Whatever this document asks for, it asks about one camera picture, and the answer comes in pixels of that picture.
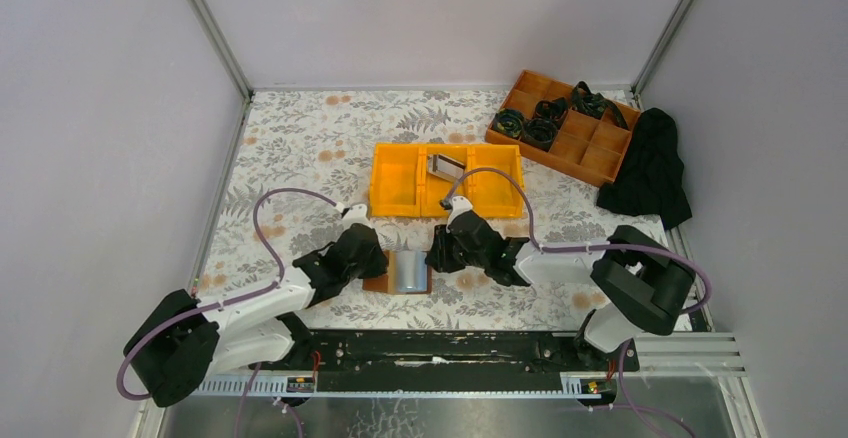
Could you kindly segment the brown leather card holder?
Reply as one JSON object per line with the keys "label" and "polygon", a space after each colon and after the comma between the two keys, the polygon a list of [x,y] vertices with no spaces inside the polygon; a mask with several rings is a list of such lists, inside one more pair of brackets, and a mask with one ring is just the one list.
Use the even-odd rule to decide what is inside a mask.
{"label": "brown leather card holder", "polygon": [[432,269],[425,263],[423,251],[386,251],[387,272],[365,279],[362,289],[388,295],[426,295],[432,290]]}

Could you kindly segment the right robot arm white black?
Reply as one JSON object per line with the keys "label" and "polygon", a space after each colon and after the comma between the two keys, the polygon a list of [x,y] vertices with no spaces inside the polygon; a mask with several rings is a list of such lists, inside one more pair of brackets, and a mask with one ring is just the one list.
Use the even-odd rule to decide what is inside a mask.
{"label": "right robot arm white black", "polygon": [[606,302],[587,315],[575,340],[605,354],[642,333],[669,335],[696,278],[688,263],[629,225],[599,243],[543,246],[505,237],[473,211],[435,227],[425,261],[440,273],[478,268],[504,287],[595,286]]}

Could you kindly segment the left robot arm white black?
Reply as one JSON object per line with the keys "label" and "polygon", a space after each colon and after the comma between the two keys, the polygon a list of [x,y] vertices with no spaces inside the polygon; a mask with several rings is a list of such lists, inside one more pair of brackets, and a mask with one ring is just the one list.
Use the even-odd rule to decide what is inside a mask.
{"label": "left robot arm white black", "polygon": [[[235,296],[198,300],[184,290],[169,293],[124,347],[116,378],[119,393],[150,398],[161,407],[191,395],[209,376],[285,358],[305,337],[283,318],[338,296],[355,279],[376,278],[388,267],[376,230],[347,226],[327,246],[296,259],[281,277]],[[145,393],[124,383],[133,371]]]}

